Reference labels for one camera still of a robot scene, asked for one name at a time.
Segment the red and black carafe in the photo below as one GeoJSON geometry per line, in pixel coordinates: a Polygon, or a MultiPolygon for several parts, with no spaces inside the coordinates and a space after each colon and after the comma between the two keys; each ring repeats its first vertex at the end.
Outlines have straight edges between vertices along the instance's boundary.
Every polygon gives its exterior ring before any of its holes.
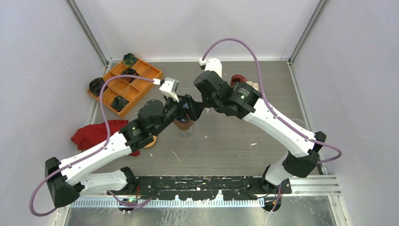
{"type": "Polygon", "coordinates": [[[246,83],[247,79],[241,75],[241,74],[235,74],[231,77],[231,82],[230,82],[230,86],[234,87],[235,85],[239,84],[239,83],[246,83]]]}

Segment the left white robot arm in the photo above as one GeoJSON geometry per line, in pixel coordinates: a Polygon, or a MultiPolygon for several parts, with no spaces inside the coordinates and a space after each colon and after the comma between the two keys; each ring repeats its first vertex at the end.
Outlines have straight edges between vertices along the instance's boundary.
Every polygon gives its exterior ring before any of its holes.
{"type": "Polygon", "coordinates": [[[190,95],[178,96],[178,101],[168,97],[165,103],[150,100],[139,110],[138,118],[129,121],[105,141],[68,159],[48,159],[45,176],[54,206],[67,206],[83,194],[136,192],[136,177],[129,167],[105,174],[92,172],[144,148],[177,119],[196,121],[203,110],[203,103],[194,101],[190,95]]]}

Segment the dark wooden dripper stand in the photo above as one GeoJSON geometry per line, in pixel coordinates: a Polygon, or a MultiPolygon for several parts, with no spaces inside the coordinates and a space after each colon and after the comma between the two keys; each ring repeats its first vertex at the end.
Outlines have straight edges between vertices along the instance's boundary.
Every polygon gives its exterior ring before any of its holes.
{"type": "Polygon", "coordinates": [[[192,120],[186,120],[186,121],[181,121],[181,120],[174,120],[174,124],[181,130],[181,131],[187,131],[190,129],[190,127],[195,123],[195,121],[192,120]]]}

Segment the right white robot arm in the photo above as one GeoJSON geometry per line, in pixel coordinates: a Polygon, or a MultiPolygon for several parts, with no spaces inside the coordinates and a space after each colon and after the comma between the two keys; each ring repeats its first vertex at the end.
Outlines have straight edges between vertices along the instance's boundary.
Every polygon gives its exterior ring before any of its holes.
{"type": "Polygon", "coordinates": [[[322,146],[313,141],[324,142],[327,136],[323,132],[313,133],[284,115],[272,113],[261,93],[247,83],[231,87],[216,72],[204,71],[193,84],[201,93],[205,107],[243,119],[287,148],[287,153],[263,173],[261,187],[266,193],[277,191],[280,184],[292,176],[305,178],[316,168],[322,146]]]}

